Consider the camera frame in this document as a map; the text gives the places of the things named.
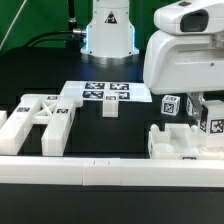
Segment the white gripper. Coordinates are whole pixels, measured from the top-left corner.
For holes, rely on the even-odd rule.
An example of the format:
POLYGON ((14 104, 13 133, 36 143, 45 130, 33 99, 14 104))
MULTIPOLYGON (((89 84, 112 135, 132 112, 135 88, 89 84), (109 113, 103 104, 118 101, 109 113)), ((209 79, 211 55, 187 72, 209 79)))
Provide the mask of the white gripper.
POLYGON ((224 90, 224 0, 179 0, 155 11, 143 81, 154 94, 187 93, 201 119, 202 91, 224 90))

